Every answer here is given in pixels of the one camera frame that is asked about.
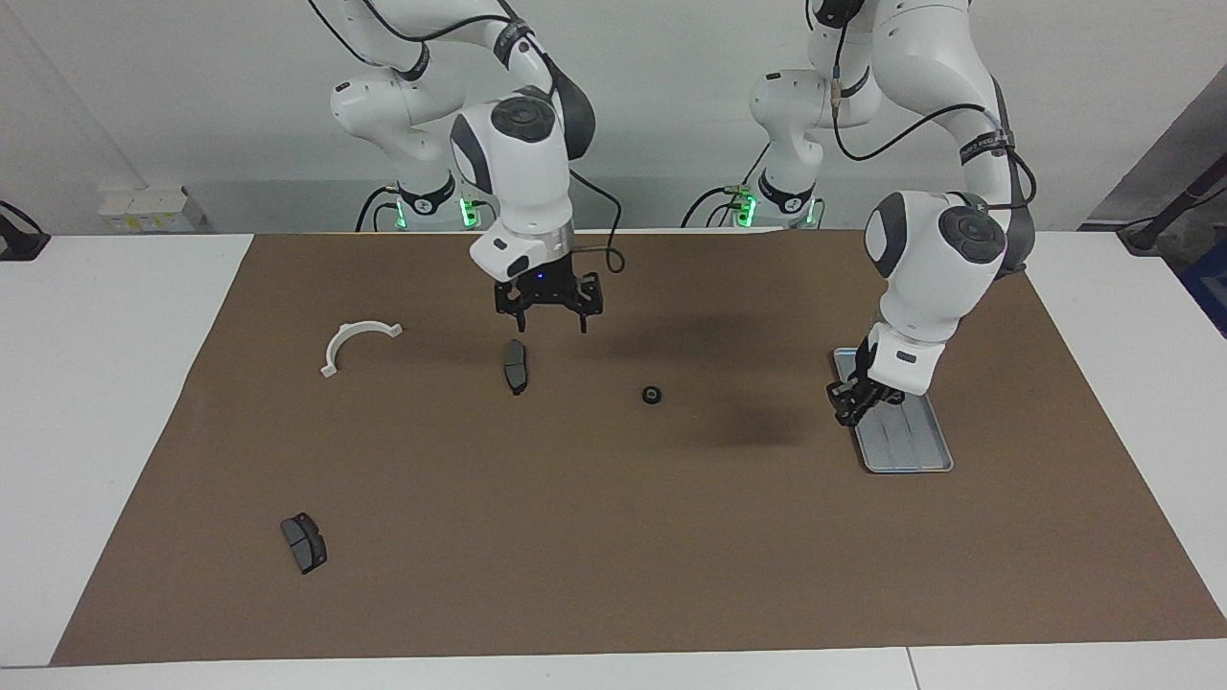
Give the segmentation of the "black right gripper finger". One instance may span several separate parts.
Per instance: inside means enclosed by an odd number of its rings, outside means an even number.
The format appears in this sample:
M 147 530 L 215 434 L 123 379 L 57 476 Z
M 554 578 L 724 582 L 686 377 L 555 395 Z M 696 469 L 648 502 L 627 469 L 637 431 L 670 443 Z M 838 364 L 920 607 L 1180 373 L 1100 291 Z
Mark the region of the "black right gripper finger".
M 578 316 L 580 333 L 587 334 L 589 318 L 602 314 L 604 309 L 602 287 L 598 273 L 587 273 L 577 279 L 571 309 Z
M 494 284 L 494 309 L 499 314 L 517 319 L 517 331 L 526 331 L 526 311 L 531 307 L 530 293 L 521 292 L 517 281 Z

